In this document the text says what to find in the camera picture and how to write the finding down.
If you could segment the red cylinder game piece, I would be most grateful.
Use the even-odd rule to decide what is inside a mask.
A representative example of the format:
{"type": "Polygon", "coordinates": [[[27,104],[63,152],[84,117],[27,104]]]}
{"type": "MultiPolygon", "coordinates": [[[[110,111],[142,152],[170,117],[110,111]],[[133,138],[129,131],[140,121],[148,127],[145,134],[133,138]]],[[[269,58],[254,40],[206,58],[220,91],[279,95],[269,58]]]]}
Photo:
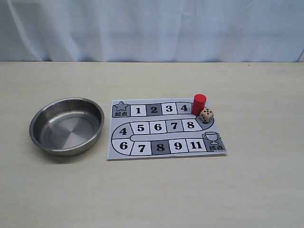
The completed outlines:
{"type": "Polygon", "coordinates": [[[196,116],[205,108],[207,97],[204,94],[196,94],[194,96],[192,113],[196,116]]]}

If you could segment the beige wooden die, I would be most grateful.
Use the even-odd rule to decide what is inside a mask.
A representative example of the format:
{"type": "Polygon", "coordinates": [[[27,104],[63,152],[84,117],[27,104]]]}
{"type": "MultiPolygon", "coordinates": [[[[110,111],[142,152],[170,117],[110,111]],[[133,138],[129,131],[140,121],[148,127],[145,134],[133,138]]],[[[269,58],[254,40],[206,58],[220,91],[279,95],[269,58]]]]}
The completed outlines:
{"type": "Polygon", "coordinates": [[[199,113],[199,118],[203,123],[211,122],[213,120],[213,117],[213,111],[207,107],[204,107],[199,113]]]}

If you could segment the printed game board sheet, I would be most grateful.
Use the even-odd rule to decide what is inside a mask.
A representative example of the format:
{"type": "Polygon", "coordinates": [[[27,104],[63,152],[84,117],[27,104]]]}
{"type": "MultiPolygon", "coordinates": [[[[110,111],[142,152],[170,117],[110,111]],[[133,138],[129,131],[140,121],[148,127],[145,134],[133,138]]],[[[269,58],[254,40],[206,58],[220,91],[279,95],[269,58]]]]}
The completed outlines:
{"type": "Polygon", "coordinates": [[[215,121],[192,114],[192,98],[113,100],[107,160],[221,156],[215,121]]]}

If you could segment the round stainless steel bowl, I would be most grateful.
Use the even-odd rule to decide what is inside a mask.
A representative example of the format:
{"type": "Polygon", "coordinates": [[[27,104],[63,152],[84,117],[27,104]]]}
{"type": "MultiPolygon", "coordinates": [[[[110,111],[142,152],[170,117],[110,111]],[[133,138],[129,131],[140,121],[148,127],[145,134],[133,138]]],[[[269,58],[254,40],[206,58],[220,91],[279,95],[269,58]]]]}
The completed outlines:
{"type": "Polygon", "coordinates": [[[35,114],[29,125],[29,136],[47,154],[75,156],[96,144],[104,117],[102,108],[90,99],[60,99],[35,114]]]}

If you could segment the white backdrop curtain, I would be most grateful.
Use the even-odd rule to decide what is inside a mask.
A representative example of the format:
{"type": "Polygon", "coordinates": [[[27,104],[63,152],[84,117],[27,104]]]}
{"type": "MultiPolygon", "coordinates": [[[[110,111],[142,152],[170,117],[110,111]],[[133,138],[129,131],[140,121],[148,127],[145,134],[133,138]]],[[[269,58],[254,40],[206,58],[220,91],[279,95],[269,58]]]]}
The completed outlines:
{"type": "Polygon", "coordinates": [[[301,0],[3,0],[2,61],[302,62],[301,0]]]}

